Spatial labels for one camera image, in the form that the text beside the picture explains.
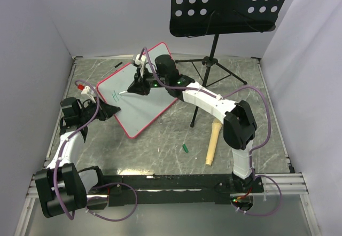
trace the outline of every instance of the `white wall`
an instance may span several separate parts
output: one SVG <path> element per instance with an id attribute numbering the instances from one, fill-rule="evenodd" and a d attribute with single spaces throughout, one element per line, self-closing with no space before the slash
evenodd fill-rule
<path id="1" fill-rule="evenodd" d="M 341 235 L 342 0 L 294 0 L 262 70 L 323 235 Z"/>
<path id="2" fill-rule="evenodd" d="M 43 164 L 71 63 L 40 0 L 0 0 L 1 235 L 13 235 Z"/>
<path id="3" fill-rule="evenodd" d="M 170 0 L 42 0 L 73 56 L 138 53 L 164 41 L 172 53 L 209 54 L 213 36 L 176 38 L 169 32 Z M 292 0 L 286 0 L 277 24 Z M 217 54 L 262 57 L 274 32 L 220 37 Z"/>

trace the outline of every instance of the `floor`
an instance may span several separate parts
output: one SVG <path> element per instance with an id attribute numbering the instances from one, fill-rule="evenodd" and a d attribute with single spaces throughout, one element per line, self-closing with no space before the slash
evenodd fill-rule
<path id="1" fill-rule="evenodd" d="M 130 59 L 77 58 L 68 97 L 75 96 L 84 100 L 73 82 L 81 78 L 96 85 L 116 69 L 121 68 L 123 65 L 113 69 L 121 61 L 125 65 L 130 62 Z M 222 57 L 219 62 L 248 81 L 250 85 L 259 88 L 266 96 L 256 59 Z M 180 63 L 177 67 L 182 74 L 201 82 L 191 63 Z M 205 67 L 200 62 L 196 63 L 196 67 L 204 76 Z M 208 84 L 226 76 L 226 74 L 222 69 L 213 66 Z M 240 86 L 242 83 L 239 80 L 229 77 L 209 87 L 209 89 L 224 95 Z M 242 90 L 230 99 L 235 101 L 244 99 L 251 105 L 258 124 L 254 146 L 259 145 L 264 141 L 267 134 L 267 119 L 261 98 L 252 90 Z M 193 105 L 177 101 L 135 139 L 130 139 L 125 135 L 115 118 L 106 122 L 94 121 L 89 125 L 85 148 L 76 166 L 78 169 L 99 166 L 105 175 L 231 173 L 232 152 L 223 140 L 222 134 L 219 137 L 213 165 L 211 167 L 205 165 L 213 117 L 199 110 L 195 127 L 191 128 L 189 125 L 194 109 Z M 284 147 L 273 114 L 271 117 L 271 139 L 265 147 L 253 153 L 255 169 L 257 173 L 289 172 Z M 51 155 L 54 155 L 58 147 L 58 134 L 59 131 Z M 189 149 L 188 153 L 182 148 L 184 143 Z"/>

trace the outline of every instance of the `table surface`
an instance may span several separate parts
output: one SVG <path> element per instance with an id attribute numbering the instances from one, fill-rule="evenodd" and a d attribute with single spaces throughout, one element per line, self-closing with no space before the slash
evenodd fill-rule
<path id="1" fill-rule="evenodd" d="M 252 212 L 262 214 L 273 210 L 278 196 L 254 197 Z M 100 215 L 120 218 L 133 205 L 107 207 Z M 280 210 L 267 217 L 236 213 L 231 205 L 214 203 L 142 204 L 127 220 L 111 223 L 77 210 L 75 219 L 66 215 L 45 218 L 36 200 L 26 236 L 96 235 L 96 236 L 174 236 L 174 235 L 311 235 L 299 195 L 284 195 Z"/>
<path id="2" fill-rule="evenodd" d="M 67 96 L 75 96 L 83 101 L 84 98 L 73 82 L 81 78 L 96 85 L 116 69 L 120 69 L 121 66 L 113 68 L 121 61 L 123 62 L 121 66 L 123 66 L 131 59 L 77 58 L 72 84 Z M 250 85 L 259 88 L 267 96 L 256 59 L 222 57 L 219 62 Z M 201 75 L 204 76 L 206 67 L 202 66 L 200 62 L 195 62 L 195 64 Z M 179 63 L 177 67 L 182 74 L 201 82 L 191 63 Z M 213 66 L 208 84 L 226 75 L 225 71 Z M 239 80 L 231 76 L 208 89 L 224 95 L 242 85 Z M 259 145 L 267 135 L 265 107 L 260 96 L 253 90 L 242 90 L 231 96 L 230 99 L 237 102 L 243 99 L 251 105 L 258 125 L 254 146 Z M 178 100 L 135 139 L 126 136 L 115 118 L 110 118 L 105 122 L 94 121 L 88 126 L 87 141 L 76 165 L 77 169 L 99 166 L 105 175 L 231 173 L 232 151 L 225 143 L 222 131 L 217 143 L 213 165 L 211 167 L 205 165 L 214 117 L 200 109 L 195 127 L 191 128 L 190 122 L 194 109 L 193 105 Z M 269 143 L 253 153 L 255 169 L 257 173 L 289 172 L 284 146 L 273 114 L 271 114 L 271 118 L 272 135 Z M 183 150 L 183 144 L 186 144 L 189 149 L 188 153 Z M 51 155 L 55 154 L 58 145 L 59 130 L 56 133 Z"/>

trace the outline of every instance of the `black music stand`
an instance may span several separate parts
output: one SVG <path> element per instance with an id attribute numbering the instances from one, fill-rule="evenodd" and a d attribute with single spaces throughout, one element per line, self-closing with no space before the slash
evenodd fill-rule
<path id="1" fill-rule="evenodd" d="M 218 63 L 214 58 L 220 34 L 268 32 L 275 29 L 278 12 L 285 0 L 171 0 L 170 32 L 176 37 L 199 37 L 214 35 L 209 57 L 203 59 L 175 60 L 178 62 L 201 61 L 205 65 L 204 78 L 198 70 L 203 86 L 210 86 L 224 78 L 233 76 L 242 83 L 242 78 Z M 210 68 L 219 66 L 229 75 L 207 85 Z M 193 127 L 198 107 L 195 109 L 190 126 Z"/>

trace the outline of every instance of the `tripod stand leg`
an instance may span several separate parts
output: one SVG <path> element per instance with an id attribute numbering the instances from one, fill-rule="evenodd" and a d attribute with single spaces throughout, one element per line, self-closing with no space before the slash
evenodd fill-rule
<path id="1" fill-rule="evenodd" d="M 244 83 L 244 85 L 247 85 L 247 81 L 244 81 L 242 78 L 240 78 L 238 75 L 236 75 L 235 73 L 231 72 L 229 69 L 225 68 L 223 65 L 219 64 L 218 62 L 216 63 L 217 66 L 219 66 L 221 69 L 223 69 L 224 71 L 228 72 L 229 74 L 231 74 L 234 78 L 240 80 L 242 83 Z"/>
<path id="2" fill-rule="evenodd" d="M 207 67 L 207 69 L 205 70 L 205 75 L 204 75 L 204 79 L 203 79 L 203 83 L 202 83 L 202 86 L 204 86 L 204 87 L 207 84 L 207 81 L 208 81 L 208 78 L 209 78 L 209 73 L 210 73 L 210 67 Z M 195 112 L 193 113 L 192 121 L 190 123 L 190 127 L 192 127 L 192 128 L 195 125 L 195 119 L 196 119 L 197 112 L 198 112 L 198 107 L 196 106 Z"/>
<path id="3" fill-rule="evenodd" d="M 179 62 L 189 62 L 189 61 L 202 61 L 203 59 L 189 59 L 189 60 L 175 60 L 175 63 Z"/>

